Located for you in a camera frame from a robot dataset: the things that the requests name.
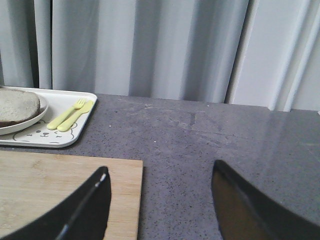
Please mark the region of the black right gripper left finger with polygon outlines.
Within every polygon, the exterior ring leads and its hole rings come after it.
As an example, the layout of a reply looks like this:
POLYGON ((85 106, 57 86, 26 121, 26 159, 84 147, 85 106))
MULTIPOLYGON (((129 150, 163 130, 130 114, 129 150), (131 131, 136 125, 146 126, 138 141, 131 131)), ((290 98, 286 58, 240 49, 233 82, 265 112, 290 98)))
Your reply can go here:
POLYGON ((99 167, 50 211, 2 240, 102 240, 111 205, 108 168, 99 167))

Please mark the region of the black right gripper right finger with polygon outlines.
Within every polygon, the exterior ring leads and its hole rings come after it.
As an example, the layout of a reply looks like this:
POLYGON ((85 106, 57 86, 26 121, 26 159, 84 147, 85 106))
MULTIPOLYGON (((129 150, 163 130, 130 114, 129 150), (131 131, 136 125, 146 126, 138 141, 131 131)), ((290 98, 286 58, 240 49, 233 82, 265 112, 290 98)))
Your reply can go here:
POLYGON ((216 160, 211 191, 224 240, 318 240, 320 227, 291 212, 216 160))

